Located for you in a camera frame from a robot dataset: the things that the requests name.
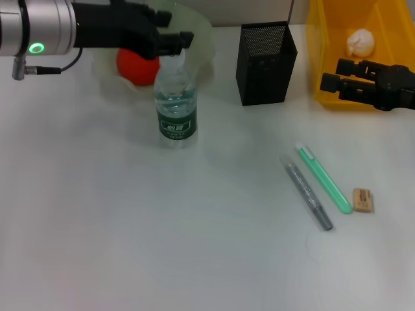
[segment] green indicator light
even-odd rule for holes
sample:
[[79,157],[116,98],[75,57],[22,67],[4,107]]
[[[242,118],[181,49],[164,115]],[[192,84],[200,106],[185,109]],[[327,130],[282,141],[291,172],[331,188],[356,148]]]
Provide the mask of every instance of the green indicator light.
[[43,50],[45,49],[45,46],[41,43],[33,43],[30,47],[29,47],[29,52],[32,54],[39,54],[41,52],[43,52]]

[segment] black mesh pen holder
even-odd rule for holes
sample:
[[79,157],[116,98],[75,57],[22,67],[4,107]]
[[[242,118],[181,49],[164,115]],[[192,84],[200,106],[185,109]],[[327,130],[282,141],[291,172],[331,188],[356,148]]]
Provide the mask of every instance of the black mesh pen holder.
[[236,70],[242,105],[283,102],[296,57],[286,21],[242,25]]

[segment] eraser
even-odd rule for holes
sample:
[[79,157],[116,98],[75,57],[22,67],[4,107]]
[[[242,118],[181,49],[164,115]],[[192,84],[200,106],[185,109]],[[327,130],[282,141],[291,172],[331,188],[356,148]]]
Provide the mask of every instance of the eraser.
[[353,190],[353,210],[359,213],[372,213],[374,211],[370,190]]

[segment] red ball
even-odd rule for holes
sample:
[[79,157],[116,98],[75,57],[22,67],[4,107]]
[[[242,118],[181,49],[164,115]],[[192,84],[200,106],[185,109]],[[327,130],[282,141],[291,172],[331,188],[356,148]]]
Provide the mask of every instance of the red ball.
[[121,76],[136,86],[149,86],[154,83],[160,61],[146,60],[135,52],[119,49],[117,55],[117,68]]

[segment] green bottle label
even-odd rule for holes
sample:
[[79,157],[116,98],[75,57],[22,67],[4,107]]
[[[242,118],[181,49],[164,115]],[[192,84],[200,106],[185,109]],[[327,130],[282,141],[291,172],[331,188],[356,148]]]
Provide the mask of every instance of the green bottle label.
[[158,125],[163,136],[174,141],[182,141],[192,136],[197,129],[196,109],[192,113],[182,118],[169,118],[162,115],[159,111]]

